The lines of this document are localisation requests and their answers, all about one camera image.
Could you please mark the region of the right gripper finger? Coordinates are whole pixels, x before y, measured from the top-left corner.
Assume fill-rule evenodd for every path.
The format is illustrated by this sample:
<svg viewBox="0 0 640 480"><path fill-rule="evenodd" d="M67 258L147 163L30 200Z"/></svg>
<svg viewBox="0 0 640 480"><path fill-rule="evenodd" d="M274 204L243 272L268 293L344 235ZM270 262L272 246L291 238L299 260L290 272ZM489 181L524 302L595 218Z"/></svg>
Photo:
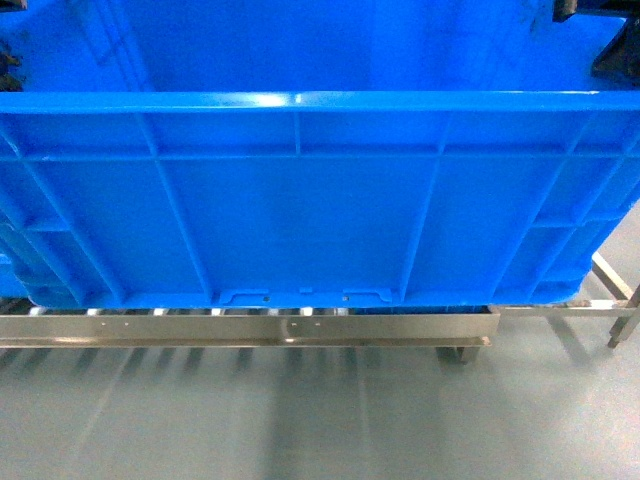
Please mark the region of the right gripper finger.
<svg viewBox="0 0 640 480"><path fill-rule="evenodd" d="M573 15L638 18L639 0L555 0L552 19L562 23Z"/></svg>
<svg viewBox="0 0 640 480"><path fill-rule="evenodd" d="M639 82L639 23L626 22L594 59L591 75L616 83Z"/></svg>

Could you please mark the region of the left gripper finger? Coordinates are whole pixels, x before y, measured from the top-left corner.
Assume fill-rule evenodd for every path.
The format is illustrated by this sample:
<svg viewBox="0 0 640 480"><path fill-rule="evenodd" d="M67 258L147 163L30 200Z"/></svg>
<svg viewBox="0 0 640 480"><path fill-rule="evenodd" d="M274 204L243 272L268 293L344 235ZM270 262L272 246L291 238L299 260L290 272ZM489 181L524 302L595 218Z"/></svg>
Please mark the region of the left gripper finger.
<svg viewBox="0 0 640 480"><path fill-rule="evenodd" d="M1 91L2 92L22 92L22 82L16 78L11 71L21 66L19 57L11 53L11 48L6 42L1 43Z"/></svg>

